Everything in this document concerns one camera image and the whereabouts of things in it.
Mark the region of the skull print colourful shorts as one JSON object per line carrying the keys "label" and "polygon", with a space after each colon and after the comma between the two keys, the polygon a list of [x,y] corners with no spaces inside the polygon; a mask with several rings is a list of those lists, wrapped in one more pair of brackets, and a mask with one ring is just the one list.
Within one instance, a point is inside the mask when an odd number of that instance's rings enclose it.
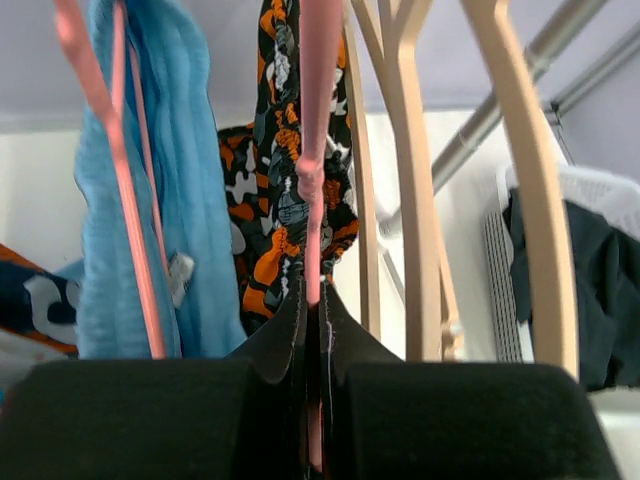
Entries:
{"label": "skull print colourful shorts", "polygon": [[80,286],[1,247],[1,390],[35,365],[78,356]]}

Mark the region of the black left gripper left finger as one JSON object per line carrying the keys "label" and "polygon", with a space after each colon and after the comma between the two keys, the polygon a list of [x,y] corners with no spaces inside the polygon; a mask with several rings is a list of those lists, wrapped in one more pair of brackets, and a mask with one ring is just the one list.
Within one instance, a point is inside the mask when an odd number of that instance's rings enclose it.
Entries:
{"label": "black left gripper left finger", "polygon": [[306,301],[229,356],[39,365],[1,414],[5,479],[301,479]]}

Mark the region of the white plastic basket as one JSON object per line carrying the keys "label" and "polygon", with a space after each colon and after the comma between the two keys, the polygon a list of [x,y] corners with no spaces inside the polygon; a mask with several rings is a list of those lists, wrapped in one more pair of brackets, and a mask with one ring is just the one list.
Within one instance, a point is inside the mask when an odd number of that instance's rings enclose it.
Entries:
{"label": "white plastic basket", "polygon": [[484,221],[497,358],[587,391],[639,385],[639,186],[574,166],[506,167]]}

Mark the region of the light blue shorts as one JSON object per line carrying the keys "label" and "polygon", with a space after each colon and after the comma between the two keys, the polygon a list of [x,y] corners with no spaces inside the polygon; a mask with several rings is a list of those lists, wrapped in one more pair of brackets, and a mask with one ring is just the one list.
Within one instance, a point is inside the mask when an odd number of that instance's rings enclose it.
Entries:
{"label": "light blue shorts", "polygon": [[[81,11],[107,86],[116,2],[94,1]],[[207,94],[207,42],[176,2],[120,2],[127,43],[122,126],[166,357],[223,357],[246,335]],[[88,205],[79,355],[152,357],[106,130],[87,100],[75,178]]]}

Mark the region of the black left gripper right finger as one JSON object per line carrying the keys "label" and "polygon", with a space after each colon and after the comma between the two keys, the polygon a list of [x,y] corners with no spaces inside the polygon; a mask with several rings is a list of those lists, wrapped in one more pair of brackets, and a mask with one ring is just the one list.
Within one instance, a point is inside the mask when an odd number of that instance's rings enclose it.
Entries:
{"label": "black left gripper right finger", "polygon": [[530,363],[405,362],[325,285],[325,460],[333,479],[616,479],[582,388]]}

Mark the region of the beige hanger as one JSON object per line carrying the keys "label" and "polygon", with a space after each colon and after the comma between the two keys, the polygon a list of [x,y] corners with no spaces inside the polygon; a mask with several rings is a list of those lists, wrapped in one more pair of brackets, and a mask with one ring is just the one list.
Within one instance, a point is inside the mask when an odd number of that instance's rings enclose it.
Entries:
{"label": "beige hanger", "polygon": [[504,117],[519,181],[537,362],[579,376],[578,321],[570,235],[551,139],[508,2],[462,4]]}
{"label": "beige hanger", "polygon": [[409,361],[452,361],[459,312],[434,201],[416,45],[428,1],[352,1],[396,147],[404,246],[405,352]]}

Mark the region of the white clothes rack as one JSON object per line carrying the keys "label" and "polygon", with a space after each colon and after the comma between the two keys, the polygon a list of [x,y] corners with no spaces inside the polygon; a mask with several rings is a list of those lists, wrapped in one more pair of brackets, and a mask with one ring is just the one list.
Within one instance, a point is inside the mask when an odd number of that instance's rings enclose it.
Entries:
{"label": "white clothes rack", "polygon": [[[508,15],[559,160],[637,178],[638,3],[513,1]],[[417,66],[436,137],[432,172],[444,232],[478,233],[494,172],[510,155],[502,109],[459,2],[433,4]]]}

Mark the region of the pink hanger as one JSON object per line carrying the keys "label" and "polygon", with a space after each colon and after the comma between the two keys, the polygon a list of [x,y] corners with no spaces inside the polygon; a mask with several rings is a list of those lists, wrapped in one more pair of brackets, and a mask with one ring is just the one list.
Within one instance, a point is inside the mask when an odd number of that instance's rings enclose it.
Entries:
{"label": "pink hanger", "polygon": [[298,191],[309,205],[304,274],[307,304],[307,444],[312,468],[330,474],[333,325],[321,305],[324,159],[343,3],[302,1],[299,18],[301,154]]}
{"label": "pink hanger", "polygon": [[113,6],[112,74],[111,85],[107,86],[78,3],[56,1],[54,5],[61,48],[76,73],[88,105],[106,130],[150,351],[154,359],[161,359],[167,356],[167,351],[122,126],[127,46],[125,7],[120,1]]}

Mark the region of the dark navy shorts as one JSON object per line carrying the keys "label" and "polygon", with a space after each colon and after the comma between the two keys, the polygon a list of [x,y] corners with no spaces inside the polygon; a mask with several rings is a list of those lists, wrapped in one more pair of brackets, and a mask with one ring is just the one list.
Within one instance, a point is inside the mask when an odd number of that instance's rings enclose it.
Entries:
{"label": "dark navy shorts", "polygon": [[564,203],[573,247],[580,384],[639,386],[639,241],[604,216]]}

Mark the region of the orange black camouflage shorts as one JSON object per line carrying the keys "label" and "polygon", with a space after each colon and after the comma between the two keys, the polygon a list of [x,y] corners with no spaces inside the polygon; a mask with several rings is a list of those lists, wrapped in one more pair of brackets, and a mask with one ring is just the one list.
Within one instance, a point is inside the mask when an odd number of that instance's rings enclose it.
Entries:
{"label": "orange black camouflage shorts", "polygon": [[[272,318],[303,271],[308,205],[298,194],[301,153],[299,4],[265,1],[258,24],[253,123],[219,131],[240,319],[253,334]],[[339,54],[326,135],[321,274],[333,269],[359,232],[351,182],[351,121]]]}

